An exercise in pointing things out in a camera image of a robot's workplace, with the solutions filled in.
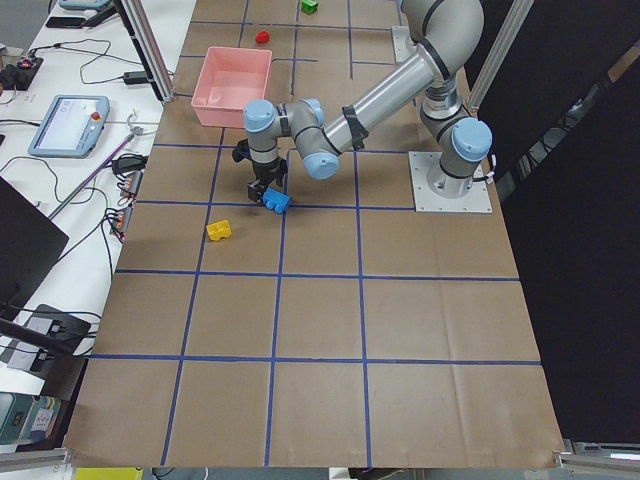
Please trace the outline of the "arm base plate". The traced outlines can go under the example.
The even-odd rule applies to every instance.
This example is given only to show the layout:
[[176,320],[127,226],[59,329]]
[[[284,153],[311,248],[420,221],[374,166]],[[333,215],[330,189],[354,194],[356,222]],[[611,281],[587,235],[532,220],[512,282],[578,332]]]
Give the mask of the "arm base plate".
[[491,214],[488,186],[474,177],[456,179],[440,165],[440,152],[408,154],[415,211],[418,213]]

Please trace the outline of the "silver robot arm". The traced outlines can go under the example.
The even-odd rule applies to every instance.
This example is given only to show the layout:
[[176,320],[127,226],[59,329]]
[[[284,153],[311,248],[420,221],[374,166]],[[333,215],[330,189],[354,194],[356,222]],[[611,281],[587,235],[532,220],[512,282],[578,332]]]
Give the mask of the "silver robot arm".
[[403,1],[400,8],[408,22],[411,55],[355,103],[342,107],[330,124],[316,99],[280,104],[259,99],[245,106],[248,137],[236,145],[233,158],[252,164],[251,201],[266,205],[269,185],[282,183],[288,172],[278,153],[279,139],[291,138],[309,176],[325,180],[337,173],[347,148],[362,149],[378,124],[418,94],[425,96],[420,119],[442,149],[427,175],[430,190],[449,199],[470,191],[493,136],[486,123],[464,111],[456,74],[480,40],[483,8],[478,1],[460,0]]

